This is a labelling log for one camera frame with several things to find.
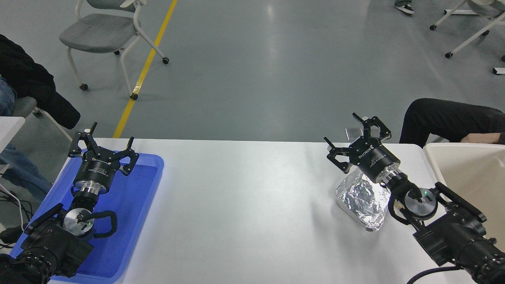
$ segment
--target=black jacket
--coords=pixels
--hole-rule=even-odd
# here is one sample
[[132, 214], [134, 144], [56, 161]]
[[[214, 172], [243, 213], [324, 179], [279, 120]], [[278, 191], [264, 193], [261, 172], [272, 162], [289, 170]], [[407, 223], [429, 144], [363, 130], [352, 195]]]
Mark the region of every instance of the black jacket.
[[32, 97], [37, 107], [47, 111], [57, 123], [74, 128], [81, 114], [56, 92], [53, 76], [26, 54], [22, 47], [0, 34], [0, 75], [18, 93]]

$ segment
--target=beige plastic bin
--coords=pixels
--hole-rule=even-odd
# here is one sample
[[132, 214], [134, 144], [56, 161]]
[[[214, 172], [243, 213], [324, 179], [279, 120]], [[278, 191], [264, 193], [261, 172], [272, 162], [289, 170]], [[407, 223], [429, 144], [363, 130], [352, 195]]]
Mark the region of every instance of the beige plastic bin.
[[486, 237], [505, 251], [505, 146], [430, 143], [424, 153], [437, 180], [486, 215]]

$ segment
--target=person's hand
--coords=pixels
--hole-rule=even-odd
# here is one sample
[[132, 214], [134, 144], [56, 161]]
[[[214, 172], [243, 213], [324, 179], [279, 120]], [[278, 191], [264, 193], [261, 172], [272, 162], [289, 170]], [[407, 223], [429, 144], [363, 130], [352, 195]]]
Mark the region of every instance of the person's hand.
[[500, 139], [500, 133], [470, 133], [461, 139], [462, 143], [495, 144]]

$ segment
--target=blue plastic tray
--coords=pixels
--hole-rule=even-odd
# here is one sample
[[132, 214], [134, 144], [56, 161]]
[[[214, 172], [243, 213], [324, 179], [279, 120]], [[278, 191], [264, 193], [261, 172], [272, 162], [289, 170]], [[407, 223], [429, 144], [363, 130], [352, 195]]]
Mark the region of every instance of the blue plastic tray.
[[[82, 159], [70, 159], [60, 178], [38, 208], [32, 220], [45, 213], [57, 203], [68, 209], [72, 203], [70, 187]], [[93, 251], [72, 278], [54, 276], [51, 279], [82, 284], [110, 284], [123, 274], [137, 242], [147, 211], [155, 195], [163, 171], [163, 159], [157, 155], [140, 154], [137, 164], [128, 176], [116, 173], [108, 193], [100, 195], [94, 212], [112, 210], [118, 215], [118, 229], [112, 236], [92, 239]], [[97, 232], [110, 230], [110, 219], [97, 219]], [[27, 235], [22, 234], [11, 251], [18, 256], [21, 244]]]

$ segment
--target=black pants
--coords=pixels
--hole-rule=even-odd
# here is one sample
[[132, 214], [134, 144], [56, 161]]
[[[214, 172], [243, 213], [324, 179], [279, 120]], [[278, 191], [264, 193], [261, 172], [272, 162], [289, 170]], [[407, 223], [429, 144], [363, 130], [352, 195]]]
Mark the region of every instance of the black pants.
[[411, 103], [401, 129], [400, 143], [423, 147], [429, 134], [460, 142], [470, 133], [505, 132], [505, 114], [497, 109], [438, 99]]

